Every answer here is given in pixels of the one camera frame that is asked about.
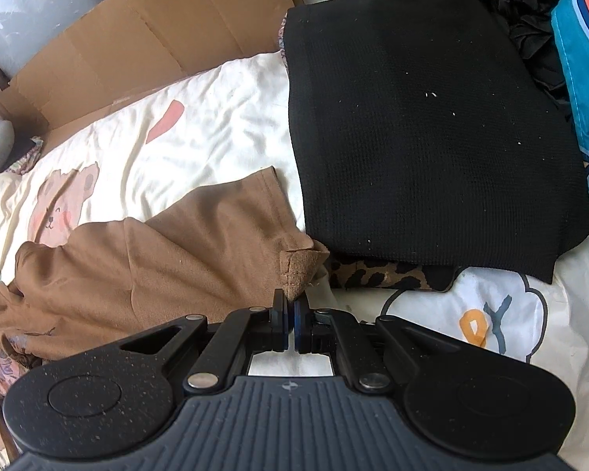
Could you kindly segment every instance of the white bedsheet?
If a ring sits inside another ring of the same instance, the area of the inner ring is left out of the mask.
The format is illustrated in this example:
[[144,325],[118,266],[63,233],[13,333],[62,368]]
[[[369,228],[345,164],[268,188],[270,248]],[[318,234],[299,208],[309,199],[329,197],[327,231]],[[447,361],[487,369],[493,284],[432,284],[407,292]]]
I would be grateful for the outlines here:
[[[198,186],[237,180],[272,165],[303,229],[287,96],[278,54],[228,62],[90,125],[24,177],[0,175],[0,279],[13,279],[15,253],[49,199],[61,210],[57,224],[43,229],[41,238],[60,242],[61,225],[128,216],[146,220]],[[63,183],[69,184],[67,193],[53,198],[52,185]],[[308,297],[313,307],[337,307],[372,321],[391,292],[332,292],[323,281],[308,289]],[[553,285],[470,268],[450,292],[407,292],[390,313],[561,377],[578,408],[561,455],[589,471],[589,238],[559,259]],[[251,372],[297,376],[331,370],[325,357],[290,351],[256,357]]]

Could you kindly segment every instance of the cardboard flap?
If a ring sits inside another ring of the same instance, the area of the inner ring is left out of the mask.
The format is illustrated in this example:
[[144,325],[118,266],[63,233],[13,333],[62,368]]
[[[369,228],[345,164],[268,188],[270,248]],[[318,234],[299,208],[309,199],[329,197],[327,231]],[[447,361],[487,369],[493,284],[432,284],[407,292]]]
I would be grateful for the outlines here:
[[292,0],[129,0],[187,75],[276,50]]
[[183,77],[126,0],[105,0],[44,47],[11,81],[52,128]]
[[228,60],[276,51],[292,4],[105,0],[14,77],[1,97],[5,118],[14,125],[37,122],[37,129],[22,131],[41,133]]

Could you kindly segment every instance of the brown t-shirt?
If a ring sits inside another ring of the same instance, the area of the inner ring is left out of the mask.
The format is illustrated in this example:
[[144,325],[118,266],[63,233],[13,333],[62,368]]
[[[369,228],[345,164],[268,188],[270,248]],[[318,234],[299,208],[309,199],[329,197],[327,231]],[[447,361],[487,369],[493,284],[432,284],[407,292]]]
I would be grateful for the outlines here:
[[189,313],[212,322],[299,295],[327,258],[300,232],[273,168],[193,190],[146,223],[77,227],[26,242],[0,283],[0,398],[29,368]]

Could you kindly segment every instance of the bear print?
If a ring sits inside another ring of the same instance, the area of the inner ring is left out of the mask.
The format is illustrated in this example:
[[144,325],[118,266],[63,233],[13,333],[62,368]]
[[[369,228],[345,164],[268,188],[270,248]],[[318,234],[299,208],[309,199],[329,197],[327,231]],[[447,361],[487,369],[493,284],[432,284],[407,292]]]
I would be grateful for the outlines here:
[[64,245],[79,224],[83,203],[94,192],[98,163],[62,174],[55,170],[39,188],[28,226],[28,240],[50,247]]

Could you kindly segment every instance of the black knit fabric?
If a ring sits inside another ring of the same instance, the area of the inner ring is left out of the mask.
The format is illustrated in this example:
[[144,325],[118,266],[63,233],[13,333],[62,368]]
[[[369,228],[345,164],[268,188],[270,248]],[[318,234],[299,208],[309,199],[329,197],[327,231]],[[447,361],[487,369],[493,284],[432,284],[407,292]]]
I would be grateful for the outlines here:
[[551,283],[589,234],[576,137],[478,0],[288,12],[306,231],[332,252]]

